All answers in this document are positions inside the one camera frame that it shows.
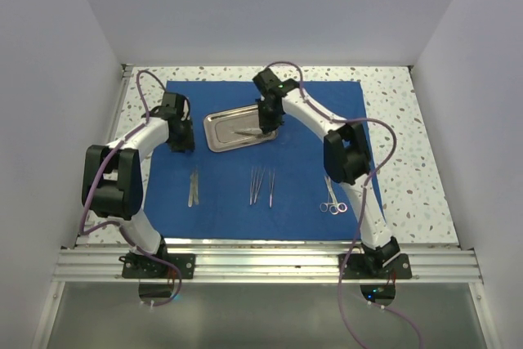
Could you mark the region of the steel surgical scissors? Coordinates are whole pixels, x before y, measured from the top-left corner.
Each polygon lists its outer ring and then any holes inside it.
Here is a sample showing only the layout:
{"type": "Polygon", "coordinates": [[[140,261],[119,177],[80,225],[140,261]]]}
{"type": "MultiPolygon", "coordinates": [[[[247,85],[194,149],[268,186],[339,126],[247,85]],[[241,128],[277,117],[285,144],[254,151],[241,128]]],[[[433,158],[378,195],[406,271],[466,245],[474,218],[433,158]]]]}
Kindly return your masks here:
{"type": "Polygon", "coordinates": [[[245,128],[234,130],[234,134],[241,136],[252,136],[252,137],[264,137],[268,136],[268,133],[264,133],[261,129],[257,128],[245,128]]]}

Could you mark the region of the steel instrument tray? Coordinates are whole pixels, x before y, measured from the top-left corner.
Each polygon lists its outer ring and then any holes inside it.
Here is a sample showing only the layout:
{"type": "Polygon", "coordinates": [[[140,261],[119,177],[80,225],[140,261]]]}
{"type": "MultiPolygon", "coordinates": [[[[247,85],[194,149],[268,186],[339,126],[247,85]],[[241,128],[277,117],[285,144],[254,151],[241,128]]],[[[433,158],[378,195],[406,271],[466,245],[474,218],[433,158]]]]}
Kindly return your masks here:
{"type": "Polygon", "coordinates": [[[207,115],[203,119],[203,130],[208,148],[214,153],[237,150],[251,145],[273,141],[278,131],[269,132],[268,136],[252,137],[234,134],[234,130],[257,128],[257,105],[247,105],[207,115]]]}

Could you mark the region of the steel scalpel handle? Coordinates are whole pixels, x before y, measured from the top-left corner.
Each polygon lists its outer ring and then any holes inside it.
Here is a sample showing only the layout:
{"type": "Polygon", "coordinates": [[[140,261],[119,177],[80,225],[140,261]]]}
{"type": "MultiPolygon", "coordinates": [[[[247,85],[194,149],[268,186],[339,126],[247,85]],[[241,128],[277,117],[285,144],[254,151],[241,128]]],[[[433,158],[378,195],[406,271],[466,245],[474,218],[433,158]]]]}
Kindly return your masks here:
{"type": "Polygon", "coordinates": [[[191,208],[194,203],[194,174],[195,170],[193,169],[190,174],[190,191],[189,191],[189,197],[188,197],[188,207],[191,208]]]}
{"type": "Polygon", "coordinates": [[[192,180],[193,204],[199,205],[199,169],[194,168],[192,180]]]}

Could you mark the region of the steel tweezers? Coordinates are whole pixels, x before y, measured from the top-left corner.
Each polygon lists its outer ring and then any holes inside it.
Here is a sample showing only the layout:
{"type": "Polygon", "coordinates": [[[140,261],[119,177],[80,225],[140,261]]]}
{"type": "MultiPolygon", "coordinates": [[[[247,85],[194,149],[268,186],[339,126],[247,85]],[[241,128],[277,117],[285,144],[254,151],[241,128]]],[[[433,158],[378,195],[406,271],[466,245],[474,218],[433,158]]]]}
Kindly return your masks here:
{"type": "Polygon", "coordinates": [[[257,167],[252,167],[251,177],[250,177],[250,186],[249,186],[249,206],[253,205],[254,192],[256,187],[256,178],[257,178],[257,167]]]}
{"type": "Polygon", "coordinates": [[[253,203],[255,204],[257,202],[261,187],[263,178],[265,175],[265,169],[262,167],[256,168],[254,171],[254,182],[253,182],[253,203]]]}
{"type": "Polygon", "coordinates": [[[275,188],[275,170],[271,169],[269,171],[269,207],[273,207],[273,198],[274,198],[274,188],[275,188]]]}

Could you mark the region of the blue surgical cloth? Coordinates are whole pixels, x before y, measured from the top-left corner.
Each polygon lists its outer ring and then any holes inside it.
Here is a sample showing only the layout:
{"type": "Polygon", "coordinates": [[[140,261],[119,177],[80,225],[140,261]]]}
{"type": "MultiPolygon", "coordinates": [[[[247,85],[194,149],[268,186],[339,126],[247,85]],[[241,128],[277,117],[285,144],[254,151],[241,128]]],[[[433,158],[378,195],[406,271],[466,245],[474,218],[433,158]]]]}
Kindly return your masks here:
{"type": "Polygon", "coordinates": [[[291,116],[284,117],[275,140],[214,153],[208,148],[203,119],[212,113],[252,105],[258,95],[250,82],[178,82],[167,88],[190,101],[195,149],[154,150],[145,193],[145,214],[167,238],[349,240],[357,213],[322,213],[327,199],[323,142],[291,116]],[[190,174],[199,169],[199,205],[188,207],[190,174]],[[265,175],[257,202],[249,206],[252,167],[265,175]],[[275,170],[273,207],[269,171],[275,170]]]}

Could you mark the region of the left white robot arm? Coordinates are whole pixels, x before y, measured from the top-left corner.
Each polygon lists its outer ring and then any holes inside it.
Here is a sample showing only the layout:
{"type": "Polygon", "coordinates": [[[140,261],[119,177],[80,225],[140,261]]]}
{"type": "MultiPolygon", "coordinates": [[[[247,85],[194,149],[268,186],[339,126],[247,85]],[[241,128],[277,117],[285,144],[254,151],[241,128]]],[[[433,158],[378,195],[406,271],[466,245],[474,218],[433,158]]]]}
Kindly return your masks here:
{"type": "Polygon", "coordinates": [[[161,104],[142,116],[130,132],[106,145],[87,148],[83,169],[82,204],[105,221],[87,230],[86,216],[80,233],[87,235],[105,226],[118,228],[131,252],[142,256],[141,268],[154,278],[168,272],[170,258],[164,239],[153,228],[142,207],[142,161],[157,147],[174,153],[194,151],[194,129],[186,96],[165,92],[161,104]]]}

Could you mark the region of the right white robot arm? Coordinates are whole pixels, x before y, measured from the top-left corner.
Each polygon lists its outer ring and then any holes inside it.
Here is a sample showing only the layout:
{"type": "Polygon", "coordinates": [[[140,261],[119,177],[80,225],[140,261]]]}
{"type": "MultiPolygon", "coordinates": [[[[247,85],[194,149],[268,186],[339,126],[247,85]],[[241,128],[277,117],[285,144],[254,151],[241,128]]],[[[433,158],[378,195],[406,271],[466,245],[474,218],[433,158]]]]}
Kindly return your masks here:
{"type": "Polygon", "coordinates": [[[383,277],[400,255],[400,246],[386,223],[373,190],[370,144],[364,124],[369,118],[346,119],[316,101],[294,79],[280,80],[270,68],[256,74],[259,128],[264,134],[283,125],[291,115],[323,142],[324,170],[345,191],[350,206],[360,214],[360,240],[364,268],[373,277],[383,277]]]}

